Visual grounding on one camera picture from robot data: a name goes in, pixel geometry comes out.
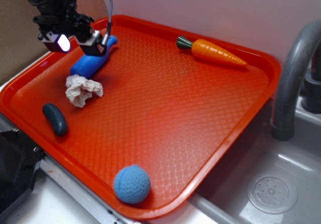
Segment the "textured blue ball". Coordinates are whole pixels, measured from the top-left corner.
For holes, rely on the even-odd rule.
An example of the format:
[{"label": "textured blue ball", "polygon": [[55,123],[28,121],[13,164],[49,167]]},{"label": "textured blue ball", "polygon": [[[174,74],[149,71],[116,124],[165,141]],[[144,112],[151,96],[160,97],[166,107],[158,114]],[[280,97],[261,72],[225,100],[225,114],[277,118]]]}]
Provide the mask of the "textured blue ball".
[{"label": "textured blue ball", "polygon": [[146,199],[150,192],[150,178],[138,165],[123,168],[114,180],[116,196],[127,204],[136,204]]}]

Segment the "red plastic tray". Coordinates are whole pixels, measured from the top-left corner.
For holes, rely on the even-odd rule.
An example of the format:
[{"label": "red plastic tray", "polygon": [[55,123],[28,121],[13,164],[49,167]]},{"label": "red plastic tray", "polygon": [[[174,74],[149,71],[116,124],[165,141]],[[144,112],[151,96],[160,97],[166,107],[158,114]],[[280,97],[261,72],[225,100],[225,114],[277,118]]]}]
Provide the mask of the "red plastic tray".
[{"label": "red plastic tray", "polygon": [[[107,19],[94,24],[102,30]],[[50,53],[0,93],[0,111],[49,155],[111,205],[133,219],[160,217],[182,205],[276,89],[280,66],[262,52],[125,16],[113,17],[119,43],[93,76],[104,96],[84,108],[65,96],[70,67],[83,53]],[[176,39],[211,41],[246,69],[196,59]],[[54,135],[42,114],[51,102],[69,124]],[[138,164],[151,193],[137,205],[114,194],[118,171]]]}]

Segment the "orange carrot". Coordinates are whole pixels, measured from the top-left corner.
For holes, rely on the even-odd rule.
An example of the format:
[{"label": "orange carrot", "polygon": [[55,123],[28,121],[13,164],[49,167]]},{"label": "orange carrot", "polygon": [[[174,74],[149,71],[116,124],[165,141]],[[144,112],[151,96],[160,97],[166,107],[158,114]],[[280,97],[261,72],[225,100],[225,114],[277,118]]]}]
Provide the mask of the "orange carrot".
[{"label": "orange carrot", "polygon": [[195,42],[191,42],[184,37],[179,37],[177,47],[180,49],[191,49],[194,56],[204,60],[234,66],[247,66],[247,63],[242,59],[206,40],[198,39]]}]

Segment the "led light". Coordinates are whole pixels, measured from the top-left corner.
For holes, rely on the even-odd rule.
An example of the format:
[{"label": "led light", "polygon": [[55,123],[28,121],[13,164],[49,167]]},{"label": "led light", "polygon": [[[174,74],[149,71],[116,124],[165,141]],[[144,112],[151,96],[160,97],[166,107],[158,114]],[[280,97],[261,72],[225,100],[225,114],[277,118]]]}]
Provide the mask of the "led light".
[{"label": "led light", "polygon": [[65,35],[61,35],[57,41],[61,50],[64,52],[68,52],[70,50],[71,44],[68,38]]}]

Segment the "gray sink basin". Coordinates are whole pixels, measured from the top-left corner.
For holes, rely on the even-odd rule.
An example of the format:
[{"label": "gray sink basin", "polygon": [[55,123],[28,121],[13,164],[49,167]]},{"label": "gray sink basin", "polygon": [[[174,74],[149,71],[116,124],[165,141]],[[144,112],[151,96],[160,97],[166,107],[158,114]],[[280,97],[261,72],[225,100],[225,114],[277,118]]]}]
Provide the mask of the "gray sink basin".
[{"label": "gray sink basin", "polygon": [[321,223],[321,117],[297,109],[294,137],[280,142],[271,110],[269,102],[197,190],[213,219],[225,216],[218,223]]}]

